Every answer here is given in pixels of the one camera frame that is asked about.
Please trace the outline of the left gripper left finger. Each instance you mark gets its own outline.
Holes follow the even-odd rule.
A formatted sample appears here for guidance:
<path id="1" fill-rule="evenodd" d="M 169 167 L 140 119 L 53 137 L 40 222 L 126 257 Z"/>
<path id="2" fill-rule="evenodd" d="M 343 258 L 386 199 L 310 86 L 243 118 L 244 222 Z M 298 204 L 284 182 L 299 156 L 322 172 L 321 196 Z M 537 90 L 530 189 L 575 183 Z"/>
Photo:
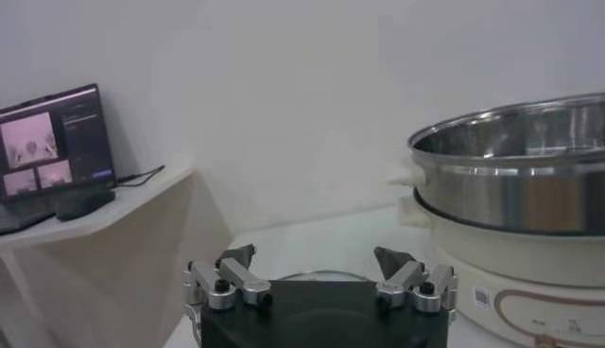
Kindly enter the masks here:
<path id="1" fill-rule="evenodd" d="M 182 273 L 184 304 L 226 311 L 243 302 L 260 310 L 273 304 L 271 282 L 249 270 L 253 244 L 225 251 L 215 262 L 189 261 Z"/>

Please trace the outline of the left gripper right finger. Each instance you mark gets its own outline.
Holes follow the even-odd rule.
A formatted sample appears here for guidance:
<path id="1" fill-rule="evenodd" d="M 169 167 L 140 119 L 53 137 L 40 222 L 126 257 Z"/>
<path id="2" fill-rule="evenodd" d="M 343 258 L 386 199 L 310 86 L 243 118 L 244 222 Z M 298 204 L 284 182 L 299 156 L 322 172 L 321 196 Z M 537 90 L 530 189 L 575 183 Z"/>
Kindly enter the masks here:
<path id="1" fill-rule="evenodd" d="M 428 270 L 408 252 L 375 247 L 384 280 L 378 282 L 376 302 L 380 313 L 411 305 L 421 313 L 456 311 L 458 276 L 451 266 L 439 264 Z"/>

